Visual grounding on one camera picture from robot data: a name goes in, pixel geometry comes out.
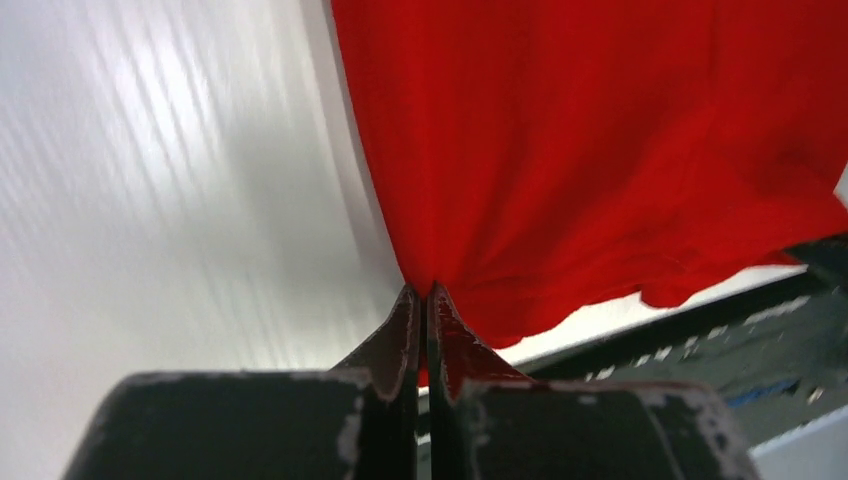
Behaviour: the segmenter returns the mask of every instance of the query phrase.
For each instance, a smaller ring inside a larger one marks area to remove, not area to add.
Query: worn paint
[[[813,390],[813,393],[811,393],[810,396],[807,397],[807,405],[812,405],[812,403],[820,399],[823,394],[824,389],[821,387],[816,387],[816,389]]]
[[[669,345],[667,347],[663,347],[663,348],[657,350],[657,353],[654,354],[654,359],[659,361],[659,362],[662,362],[671,353],[672,348],[673,347],[671,345]]]
[[[698,346],[697,346],[697,345],[695,345],[695,346],[694,346],[694,347],[692,347],[692,348],[687,348],[686,350],[684,350],[684,351],[683,351],[683,356],[682,356],[680,359],[681,359],[681,360],[686,360],[687,358],[691,357],[693,353],[695,353],[695,352],[697,352],[697,351],[698,351]]]
[[[753,325],[755,323],[762,322],[763,320],[767,320],[769,318],[779,317],[781,315],[786,315],[787,313],[792,313],[795,310],[803,307],[810,301],[810,296],[805,295],[802,297],[798,297],[795,300],[790,300],[788,302],[783,302],[779,305],[775,305],[773,307],[767,308],[765,310],[761,310],[751,316],[749,316],[743,325]]]
[[[707,340],[712,340],[716,337],[724,335],[724,332],[727,331],[727,325],[722,325],[720,327],[715,327],[710,330],[710,333],[707,335]]]
[[[339,458],[349,467],[345,479],[353,479],[356,462],[359,460],[359,431],[362,429],[362,407],[364,404],[361,396],[356,397],[353,402],[354,413],[345,415],[345,423],[339,431],[339,436],[336,437]]]
[[[609,378],[612,375],[612,372],[614,372],[614,371],[615,371],[615,365],[610,365],[609,367],[598,372],[597,379],[598,380],[605,380],[605,379]]]
[[[489,436],[489,428],[491,427],[488,414],[485,407],[480,402],[475,402],[476,415],[473,420],[468,423],[469,433],[471,434],[471,449],[469,451],[469,461],[471,463],[471,471],[474,478],[481,478],[480,462],[477,458],[477,450],[485,446],[491,440]]]
[[[188,374],[186,372],[140,373],[128,377],[126,380],[121,382],[119,388],[143,387],[147,385],[159,385],[162,383],[176,383],[186,378],[187,375]]]
[[[359,390],[365,390],[371,385],[370,375],[364,369],[354,368],[346,371],[329,370],[326,372],[293,371],[285,372],[292,380],[320,380],[325,382],[343,382],[356,385]]]
[[[645,387],[634,390],[647,407],[663,408],[668,397],[682,399],[696,412],[695,422],[721,468],[722,478],[759,478],[747,455],[748,445],[732,414],[715,394],[697,388]]]
[[[650,355],[642,355],[641,357],[639,357],[638,360],[636,360],[636,365],[634,365],[634,367],[641,367],[642,365],[648,363],[648,360],[650,359]]]

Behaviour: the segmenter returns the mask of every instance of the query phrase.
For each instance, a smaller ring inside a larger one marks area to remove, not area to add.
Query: white surface
[[[517,345],[498,350],[498,353],[510,363],[520,363],[578,343],[632,328],[680,310],[749,290],[801,271],[803,271],[802,267],[749,268],[694,295],[679,308],[657,309],[648,307],[639,301],[638,294],[586,306],[574,312],[566,321],[553,329],[534,337],[525,338]]]
[[[0,0],[0,479],[57,478],[129,373],[324,368],[383,320],[402,280],[324,8]]]
[[[763,480],[844,480],[848,407],[751,449]]]

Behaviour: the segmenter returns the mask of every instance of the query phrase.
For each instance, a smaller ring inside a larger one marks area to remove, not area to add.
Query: red curtain
[[[844,0],[335,0],[406,278],[494,347],[848,230]]]

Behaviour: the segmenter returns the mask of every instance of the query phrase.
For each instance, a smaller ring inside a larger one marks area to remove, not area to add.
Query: black metal frame
[[[416,428],[428,423],[439,479],[757,478],[727,404],[756,441],[848,404],[846,247],[796,247],[811,273],[524,373],[468,329],[444,287],[426,301],[407,287],[329,372],[126,379],[66,478],[415,478]]]

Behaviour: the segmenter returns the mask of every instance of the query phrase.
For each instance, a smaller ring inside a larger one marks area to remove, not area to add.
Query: red fabric
[[[504,347],[848,230],[844,0],[335,0],[400,267]]]

